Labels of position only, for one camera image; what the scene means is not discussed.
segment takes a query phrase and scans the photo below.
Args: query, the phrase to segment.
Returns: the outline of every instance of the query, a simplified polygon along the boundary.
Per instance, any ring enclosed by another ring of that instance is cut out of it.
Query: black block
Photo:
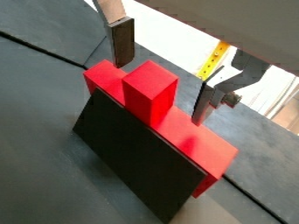
[[[206,173],[99,89],[73,130],[167,223]]]

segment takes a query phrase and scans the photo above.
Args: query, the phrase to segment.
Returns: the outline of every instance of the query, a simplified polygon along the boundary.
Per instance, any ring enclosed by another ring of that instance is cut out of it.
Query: dark gray mat
[[[4,38],[0,48],[0,223],[160,223],[71,131],[90,98],[82,69]],[[224,180],[188,223],[212,201],[219,219],[276,223]]]
[[[135,45],[135,60],[123,69],[131,72],[152,60],[179,77],[176,105],[190,115],[202,82],[170,61]],[[107,40],[91,55],[86,66],[111,60]],[[242,103],[235,109],[222,106],[204,125],[239,149],[228,168],[232,182],[290,223],[299,220],[299,137],[268,121]]]
[[[168,223],[206,172],[96,88],[73,127],[156,217]]]
[[[0,32],[82,65],[106,37],[83,0],[3,0],[0,21]]]

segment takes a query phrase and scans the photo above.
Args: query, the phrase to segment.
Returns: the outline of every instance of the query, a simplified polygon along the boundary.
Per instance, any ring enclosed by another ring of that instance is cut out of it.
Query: black rectangular slab
[[[0,1],[0,33],[84,64],[106,31],[83,0]]]
[[[99,89],[73,130],[168,223],[206,176],[202,169]]]

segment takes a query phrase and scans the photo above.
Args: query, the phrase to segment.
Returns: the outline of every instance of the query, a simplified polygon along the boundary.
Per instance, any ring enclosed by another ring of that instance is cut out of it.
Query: red block
[[[94,66],[84,75],[90,89],[94,91],[95,87],[100,87],[107,91],[207,172],[192,194],[198,198],[222,178],[239,150],[203,125],[198,127],[192,124],[191,117],[174,106],[178,77],[151,61],[128,76],[108,61]]]
[[[84,72],[84,78],[88,84],[88,91],[92,94],[96,87],[107,89],[111,85],[126,77],[127,73],[111,66],[108,60],[103,60],[90,70]]]
[[[174,105],[178,77],[152,61],[147,61],[123,79],[126,109],[152,126]]]

